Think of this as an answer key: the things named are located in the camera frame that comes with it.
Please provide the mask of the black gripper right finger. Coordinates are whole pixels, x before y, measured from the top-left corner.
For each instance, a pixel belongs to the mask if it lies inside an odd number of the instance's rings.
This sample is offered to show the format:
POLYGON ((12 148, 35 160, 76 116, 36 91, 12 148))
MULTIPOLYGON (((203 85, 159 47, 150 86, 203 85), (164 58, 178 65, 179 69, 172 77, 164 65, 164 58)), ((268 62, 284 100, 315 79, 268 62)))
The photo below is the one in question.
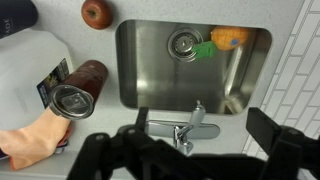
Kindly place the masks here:
POLYGON ((268 155, 259 180, 297 180, 300 169, 320 180, 320 138, 279 125, 257 107, 248 109, 246 130, 268 155))

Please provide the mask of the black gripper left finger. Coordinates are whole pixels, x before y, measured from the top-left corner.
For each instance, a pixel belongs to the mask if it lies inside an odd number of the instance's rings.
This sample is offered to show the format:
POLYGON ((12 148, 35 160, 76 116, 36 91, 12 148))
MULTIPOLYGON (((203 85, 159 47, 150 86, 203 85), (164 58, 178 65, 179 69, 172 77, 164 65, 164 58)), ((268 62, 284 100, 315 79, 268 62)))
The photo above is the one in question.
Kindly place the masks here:
POLYGON ((139 180, 186 180, 185 171, 174 164, 183 156, 145 133, 148 111, 140 108, 135 124, 122 126, 114 137, 89 135, 67 180, 110 180, 113 171, 122 167, 139 180))

